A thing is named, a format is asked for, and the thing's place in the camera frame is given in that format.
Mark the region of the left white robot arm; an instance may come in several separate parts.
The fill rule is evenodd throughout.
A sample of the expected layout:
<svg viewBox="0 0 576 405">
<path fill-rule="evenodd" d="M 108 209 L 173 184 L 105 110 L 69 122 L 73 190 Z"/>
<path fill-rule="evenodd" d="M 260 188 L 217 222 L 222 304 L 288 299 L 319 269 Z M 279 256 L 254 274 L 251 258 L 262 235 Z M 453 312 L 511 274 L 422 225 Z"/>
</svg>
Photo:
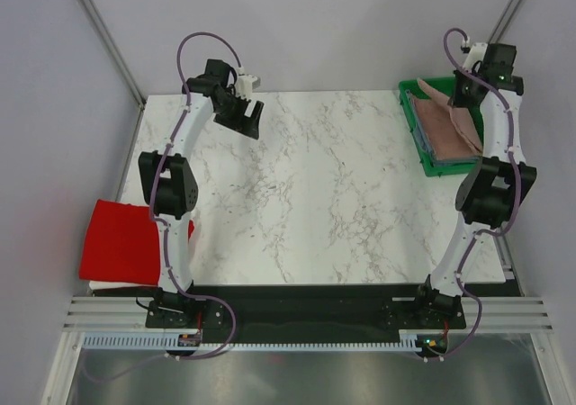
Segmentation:
<svg viewBox="0 0 576 405">
<path fill-rule="evenodd" d="M 185 103 L 166 145 L 139 154 L 143 197 L 160 245 L 160 278 L 148 305 L 149 329 L 187 329 L 197 322 L 201 301 L 186 296 L 194 284 L 188 232 L 199 195 L 188 158 L 208 121 L 258 139 L 264 105 L 251 95 L 259 85 L 259 77 L 243 67 L 208 60 L 202 74 L 183 81 Z"/>
</svg>

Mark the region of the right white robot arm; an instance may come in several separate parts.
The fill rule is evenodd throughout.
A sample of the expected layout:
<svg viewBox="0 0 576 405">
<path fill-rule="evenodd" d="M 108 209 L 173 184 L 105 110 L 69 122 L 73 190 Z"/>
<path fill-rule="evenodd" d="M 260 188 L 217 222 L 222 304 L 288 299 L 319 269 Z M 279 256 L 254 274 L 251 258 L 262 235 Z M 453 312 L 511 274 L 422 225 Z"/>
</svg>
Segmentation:
<svg viewBox="0 0 576 405">
<path fill-rule="evenodd" d="M 486 237 L 512 227 L 521 203 L 536 181 L 520 143 L 519 111 L 525 92 L 515 76 L 516 47 L 463 39 L 463 64 L 455 67 L 452 106 L 476 106 L 483 120 L 483 150 L 458 189 L 458 220 L 439 265 L 418 288 L 413 319 L 422 327 L 464 327 L 466 269 Z"/>
</svg>

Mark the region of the pink t shirt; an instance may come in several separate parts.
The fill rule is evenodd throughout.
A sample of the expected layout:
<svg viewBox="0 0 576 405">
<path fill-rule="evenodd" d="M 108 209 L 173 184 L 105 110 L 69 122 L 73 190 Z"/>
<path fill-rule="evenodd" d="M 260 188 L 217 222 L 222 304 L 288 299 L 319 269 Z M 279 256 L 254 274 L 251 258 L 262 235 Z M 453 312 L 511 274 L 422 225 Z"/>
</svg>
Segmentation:
<svg viewBox="0 0 576 405">
<path fill-rule="evenodd" d="M 434 159 L 460 162 L 479 157 L 483 145 L 469 110 L 451 107 L 448 104 L 449 96 L 422 78 L 417 79 L 417 85 L 427 99 L 413 95 L 413 108 Z"/>
</svg>

